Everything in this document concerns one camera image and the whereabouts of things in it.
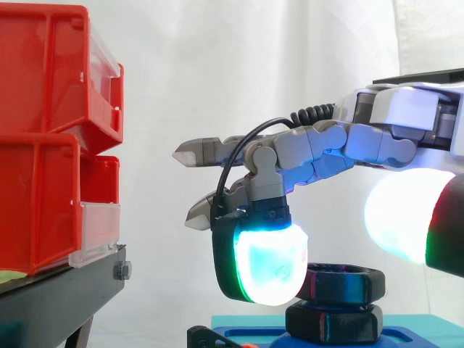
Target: white curtain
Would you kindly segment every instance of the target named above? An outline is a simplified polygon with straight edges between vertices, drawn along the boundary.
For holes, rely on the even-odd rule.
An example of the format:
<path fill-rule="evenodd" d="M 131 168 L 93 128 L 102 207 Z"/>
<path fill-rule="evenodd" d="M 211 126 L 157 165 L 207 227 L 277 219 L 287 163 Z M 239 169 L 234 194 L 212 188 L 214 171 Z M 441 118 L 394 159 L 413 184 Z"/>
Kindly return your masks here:
<path fill-rule="evenodd" d="M 125 67 L 125 139 L 110 153 L 122 165 L 121 242 L 133 277 L 96 315 L 90 347 L 185 347 L 187 328 L 208 326 L 212 315 L 283 314 L 284 307 L 220 292 L 210 232 L 183 226 L 220 169 L 182 167 L 171 158 L 181 142 L 245 134 L 376 78 L 464 65 L 463 11 L 456 10 L 464 1 L 45 2 L 88 7 Z M 294 219 L 310 235 L 309 259 L 384 271 L 385 313 L 432 311 L 464 324 L 461 279 L 412 265 L 369 239 L 364 203 L 385 175 L 355 168 L 289 196 Z M 460 294 L 442 288 L 449 283 Z M 447 299 L 442 307 L 445 296 L 455 305 Z"/>

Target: glowing fingertip sensor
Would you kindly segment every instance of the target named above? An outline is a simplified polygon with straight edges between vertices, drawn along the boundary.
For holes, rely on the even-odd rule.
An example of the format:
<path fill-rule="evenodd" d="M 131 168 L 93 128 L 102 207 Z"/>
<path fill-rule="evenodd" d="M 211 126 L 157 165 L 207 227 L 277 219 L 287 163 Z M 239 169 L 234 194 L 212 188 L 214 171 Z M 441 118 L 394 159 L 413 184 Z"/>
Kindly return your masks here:
<path fill-rule="evenodd" d="M 432 169 L 393 173 L 370 193 L 365 225 L 382 249 L 414 263 L 426 261 L 426 242 L 435 204 L 454 174 Z"/>

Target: red storage bin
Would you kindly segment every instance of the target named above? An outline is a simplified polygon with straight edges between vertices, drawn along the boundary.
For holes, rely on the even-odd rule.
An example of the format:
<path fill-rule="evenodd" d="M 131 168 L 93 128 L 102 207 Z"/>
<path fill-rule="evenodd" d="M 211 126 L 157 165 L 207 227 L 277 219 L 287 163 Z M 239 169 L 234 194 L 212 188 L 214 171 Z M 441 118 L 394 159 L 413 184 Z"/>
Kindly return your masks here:
<path fill-rule="evenodd" d="M 0 168 L 0 270 L 32 275 L 116 252 L 116 157 L 82 155 L 70 134 L 0 135 Z"/>
<path fill-rule="evenodd" d="M 85 7 L 0 3 L 0 133 L 71 133 L 83 152 L 123 141 L 123 68 Z"/>

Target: white robotic arm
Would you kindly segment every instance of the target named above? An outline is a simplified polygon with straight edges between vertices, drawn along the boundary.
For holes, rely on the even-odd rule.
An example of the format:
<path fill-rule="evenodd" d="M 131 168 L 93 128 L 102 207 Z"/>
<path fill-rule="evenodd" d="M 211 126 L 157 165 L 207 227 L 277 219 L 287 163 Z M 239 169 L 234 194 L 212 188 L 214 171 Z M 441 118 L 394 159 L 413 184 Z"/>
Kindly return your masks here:
<path fill-rule="evenodd" d="M 225 211 L 285 196 L 294 185 L 329 178 L 354 165 L 463 173 L 463 98 L 464 83 L 374 84 L 337 102 L 331 119 L 255 138 L 236 158 L 234 165 L 245 165 L 250 174 L 225 191 Z M 242 138 L 223 144 L 218 138 L 188 141 L 173 156 L 192 167 L 223 165 Z M 210 228 L 213 196 L 192 207 L 188 227 Z"/>

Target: large hex nut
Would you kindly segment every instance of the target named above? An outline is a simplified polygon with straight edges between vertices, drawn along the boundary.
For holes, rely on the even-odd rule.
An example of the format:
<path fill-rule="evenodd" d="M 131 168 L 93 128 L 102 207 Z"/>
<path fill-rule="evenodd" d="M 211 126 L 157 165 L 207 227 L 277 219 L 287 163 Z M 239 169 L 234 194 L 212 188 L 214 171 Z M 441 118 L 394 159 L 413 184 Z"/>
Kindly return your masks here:
<path fill-rule="evenodd" d="M 287 308 L 285 320 L 290 336 L 316 344 L 372 344 L 384 325 L 382 309 L 374 304 L 328 310 L 299 301 Z"/>
<path fill-rule="evenodd" d="M 366 306 L 385 295 L 385 275 L 352 265 L 308 263 L 306 279 L 298 293 L 313 305 Z"/>

